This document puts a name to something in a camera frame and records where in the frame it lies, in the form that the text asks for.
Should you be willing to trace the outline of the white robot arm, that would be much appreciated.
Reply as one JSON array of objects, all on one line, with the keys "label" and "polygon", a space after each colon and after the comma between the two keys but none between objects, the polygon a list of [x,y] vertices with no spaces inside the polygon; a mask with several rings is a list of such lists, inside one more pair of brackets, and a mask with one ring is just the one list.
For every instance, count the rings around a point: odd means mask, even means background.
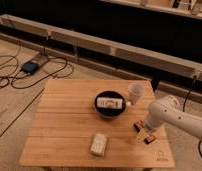
[{"label": "white robot arm", "polygon": [[178,99],[172,95],[152,101],[137,139],[143,140],[164,123],[169,123],[202,141],[202,118],[179,110],[179,105]]}]

